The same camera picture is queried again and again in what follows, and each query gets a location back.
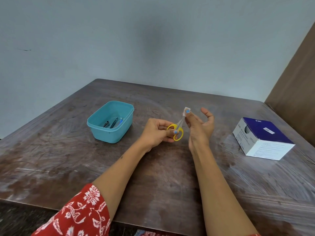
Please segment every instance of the wooden table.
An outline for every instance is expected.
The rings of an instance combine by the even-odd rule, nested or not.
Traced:
[[[116,144],[93,138],[87,118],[110,100],[135,107]],[[52,209],[110,167],[148,118],[177,122],[184,107],[213,112],[210,146],[235,196],[262,235],[315,235],[315,148],[264,103],[96,79],[0,141],[0,198]],[[232,131],[241,117],[272,121],[296,146],[280,161],[245,156]],[[152,149],[132,175],[114,221],[205,235],[199,185],[181,141]]]

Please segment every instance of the brown panel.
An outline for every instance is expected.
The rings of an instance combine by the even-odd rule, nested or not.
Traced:
[[[116,144],[93,138],[87,118],[110,100],[135,107]],[[228,184],[262,235],[315,235],[315,148],[266,104],[247,99],[96,79],[0,141],[0,198],[52,209],[108,169],[140,136],[148,118],[177,122],[184,107],[209,108],[210,146]],[[245,156],[232,131],[241,117],[272,121],[296,146],[280,161]],[[188,128],[161,143],[133,173],[114,221],[205,235]]]
[[[315,146],[315,24],[265,103]]]

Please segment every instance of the sticker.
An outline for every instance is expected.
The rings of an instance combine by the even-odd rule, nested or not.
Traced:
[[[266,130],[267,132],[269,132],[269,133],[271,133],[271,134],[275,134],[275,132],[273,132],[273,131],[271,131],[270,129],[268,129],[268,128],[264,128],[264,130]]]

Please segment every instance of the white box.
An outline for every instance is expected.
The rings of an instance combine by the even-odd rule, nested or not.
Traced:
[[[246,156],[280,160],[295,144],[272,122],[243,117],[233,134]]]

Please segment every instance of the yellow scissors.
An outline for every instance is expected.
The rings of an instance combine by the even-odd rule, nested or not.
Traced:
[[[183,137],[183,135],[184,135],[184,131],[183,131],[183,129],[182,129],[184,120],[185,120],[185,116],[183,116],[182,119],[181,119],[178,123],[176,123],[176,124],[171,124],[171,125],[169,125],[168,128],[167,128],[167,130],[168,130],[170,127],[174,127],[174,130],[177,130],[178,133],[181,132],[181,136],[180,136],[179,139],[176,139],[176,136],[177,136],[178,134],[174,135],[174,137],[173,137],[174,141],[179,141],[179,140]]]

